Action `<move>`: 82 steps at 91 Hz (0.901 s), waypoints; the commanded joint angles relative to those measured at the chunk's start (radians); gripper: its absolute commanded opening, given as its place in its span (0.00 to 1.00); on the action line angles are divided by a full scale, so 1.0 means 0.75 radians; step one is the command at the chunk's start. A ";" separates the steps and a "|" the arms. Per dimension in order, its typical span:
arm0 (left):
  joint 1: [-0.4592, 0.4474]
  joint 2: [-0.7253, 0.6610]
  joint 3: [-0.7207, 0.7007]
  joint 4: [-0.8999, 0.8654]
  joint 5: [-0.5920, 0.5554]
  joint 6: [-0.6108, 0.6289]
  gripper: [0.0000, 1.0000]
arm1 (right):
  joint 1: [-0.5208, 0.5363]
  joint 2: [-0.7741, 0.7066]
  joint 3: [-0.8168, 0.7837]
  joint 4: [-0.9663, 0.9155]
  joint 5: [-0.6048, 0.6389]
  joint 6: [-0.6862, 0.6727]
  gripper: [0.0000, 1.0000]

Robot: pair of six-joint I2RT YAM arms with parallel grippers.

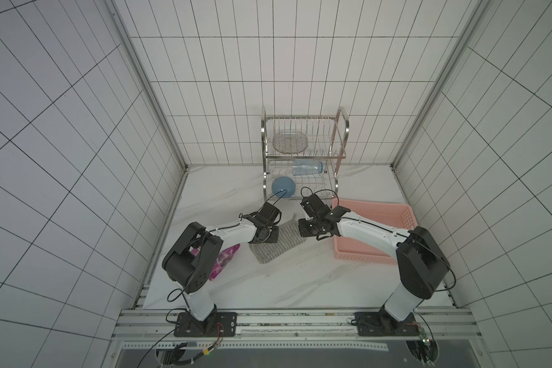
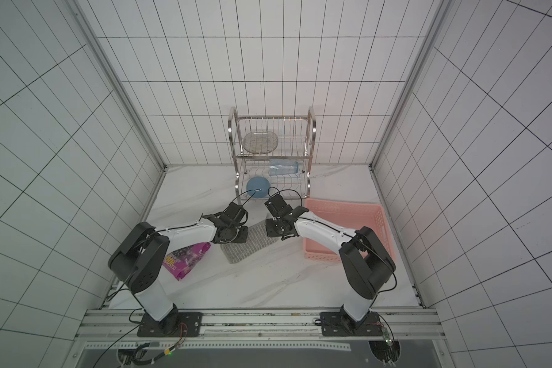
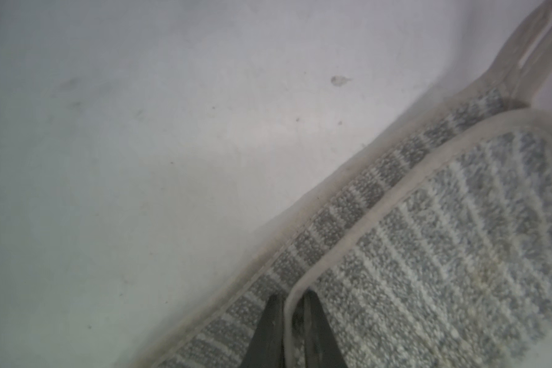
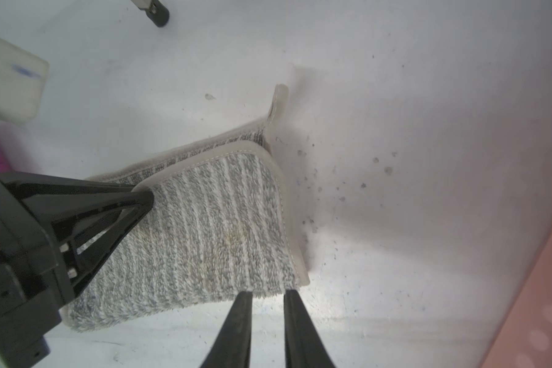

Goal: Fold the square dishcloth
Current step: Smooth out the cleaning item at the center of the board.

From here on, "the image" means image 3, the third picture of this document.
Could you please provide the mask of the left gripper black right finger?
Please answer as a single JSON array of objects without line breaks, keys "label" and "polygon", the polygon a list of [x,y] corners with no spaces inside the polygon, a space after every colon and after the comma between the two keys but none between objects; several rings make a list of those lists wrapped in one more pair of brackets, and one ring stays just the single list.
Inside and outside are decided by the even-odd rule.
[{"label": "left gripper black right finger", "polygon": [[303,295],[306,368],[348,368],[315,291]]}]

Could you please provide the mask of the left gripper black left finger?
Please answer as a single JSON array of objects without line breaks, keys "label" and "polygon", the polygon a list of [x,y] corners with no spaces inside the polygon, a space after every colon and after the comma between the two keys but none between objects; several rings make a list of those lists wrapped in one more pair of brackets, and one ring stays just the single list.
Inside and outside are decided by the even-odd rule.
[{"label": "left gripper black left finger", "polygon": [[284,304],[281,294],[273,294],[268,299],[240,368],[285,367]]}]

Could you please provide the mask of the grey striped square dishcloth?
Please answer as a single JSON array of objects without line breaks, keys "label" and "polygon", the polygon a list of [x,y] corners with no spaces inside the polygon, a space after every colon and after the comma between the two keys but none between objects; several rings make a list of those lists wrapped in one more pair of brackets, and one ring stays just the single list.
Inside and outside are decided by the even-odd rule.
[{"label": "grey striped square dishcloth", "polygon": [[305,366],[315,291],[348,367],[517,367],[552,334],[552,1],[476,82],[308,193],[208,305],[134,367],[239,367],[268,299]]}]

